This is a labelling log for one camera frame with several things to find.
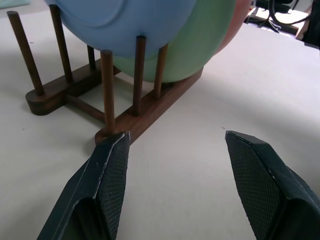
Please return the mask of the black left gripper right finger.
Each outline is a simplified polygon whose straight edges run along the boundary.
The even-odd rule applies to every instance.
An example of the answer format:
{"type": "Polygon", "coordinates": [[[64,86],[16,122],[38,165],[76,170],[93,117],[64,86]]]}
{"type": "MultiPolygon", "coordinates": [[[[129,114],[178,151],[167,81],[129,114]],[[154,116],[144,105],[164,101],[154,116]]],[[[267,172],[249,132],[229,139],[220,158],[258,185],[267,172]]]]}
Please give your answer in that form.
{"type": "Polygon", "coordinates": [[[228,130],[237,193],[256,240],[320,240],[320,197],[267,142],[228,130]]]}

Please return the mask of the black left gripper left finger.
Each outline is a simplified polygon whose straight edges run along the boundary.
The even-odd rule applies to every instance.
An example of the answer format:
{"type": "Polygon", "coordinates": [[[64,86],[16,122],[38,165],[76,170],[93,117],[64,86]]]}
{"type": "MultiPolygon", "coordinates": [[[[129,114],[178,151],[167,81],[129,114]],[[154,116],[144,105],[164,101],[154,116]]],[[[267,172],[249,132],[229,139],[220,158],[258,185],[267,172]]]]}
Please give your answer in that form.
{"type": "Polygon", "coordinates": [[[95,146],[68,180],[36,240],[116,240],[125,197],[130,132],[95,146]]]}

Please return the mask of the wooden dish rack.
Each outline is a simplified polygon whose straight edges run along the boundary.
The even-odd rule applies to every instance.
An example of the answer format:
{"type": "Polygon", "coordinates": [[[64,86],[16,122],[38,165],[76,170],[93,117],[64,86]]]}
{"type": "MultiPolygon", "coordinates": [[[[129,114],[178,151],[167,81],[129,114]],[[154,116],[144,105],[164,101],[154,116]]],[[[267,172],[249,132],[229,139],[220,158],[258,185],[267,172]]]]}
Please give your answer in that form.
{"type": "Polygon", "coordinates": [[[100,59],[96,59],[94,48],[88,46],[88,64],[72,70],[60,9],[51,4],[49,10],[64,74],[46,84],[41,81],[19,13],[13,10],[7,12],[33,84],[33,90],[25,96],[27,104],[30,111],[37,116],[48,115],[70,104],[102,122],[103,128],[94,137],[96,144],[108,136],[124,131],[130,132],[132,142],[136,141],[202,75],[199,70],[175,83],[165,83],[163,75],[168,48],[163,46],[158,51],[153,89],[143,95],[146,38],[138,36],[135,46],[132,105],[120,115],[115,115],[114,77],[120,71],[113,65],[112,53],[102,51],[100,59]]]}

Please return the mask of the green plate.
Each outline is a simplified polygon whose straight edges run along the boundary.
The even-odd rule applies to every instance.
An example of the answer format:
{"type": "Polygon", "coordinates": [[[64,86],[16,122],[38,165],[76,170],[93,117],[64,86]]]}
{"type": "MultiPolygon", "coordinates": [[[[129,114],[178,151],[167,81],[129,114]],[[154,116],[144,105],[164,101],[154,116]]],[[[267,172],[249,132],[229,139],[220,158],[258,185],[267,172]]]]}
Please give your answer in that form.
{"type": "Polygon", "coordinates": [[[197,0],[185,25],[168,43],[163,82],[183,80],[199,71],[225,39],[236,0],[197,0]]]}

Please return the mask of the pink plate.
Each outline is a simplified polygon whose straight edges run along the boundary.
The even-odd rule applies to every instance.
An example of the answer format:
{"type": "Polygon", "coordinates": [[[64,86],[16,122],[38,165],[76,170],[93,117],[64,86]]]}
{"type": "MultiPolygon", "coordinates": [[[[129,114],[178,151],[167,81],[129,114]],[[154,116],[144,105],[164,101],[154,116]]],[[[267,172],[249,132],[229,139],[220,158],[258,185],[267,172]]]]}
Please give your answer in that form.
{"type": "Polygon", "coordinates": [[[218,54],[220,51],[222,51],[238,33],[244,20],[246,19],[248,13],[250,12],[251,3],[252,3],[252,0],[235,0],[235,8],[233,11],[233,16],[229,24],[227,33],[222,43],[220,44],[218,49],[215,51],[215,54],[218,54]]]}

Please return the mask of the blue plate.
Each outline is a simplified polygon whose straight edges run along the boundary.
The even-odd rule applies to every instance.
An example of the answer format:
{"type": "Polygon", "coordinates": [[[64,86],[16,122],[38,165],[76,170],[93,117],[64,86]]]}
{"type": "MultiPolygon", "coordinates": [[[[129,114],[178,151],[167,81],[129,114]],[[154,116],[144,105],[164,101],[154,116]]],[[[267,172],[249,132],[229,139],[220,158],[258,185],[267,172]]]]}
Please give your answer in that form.
{"type": "Polygon", "coordinates": [[[171,41],[197,0],[44,0],[56,5],[62,23],[96,50],[132,58],[136,37],[146,37],[146,54],[171,41]]]}

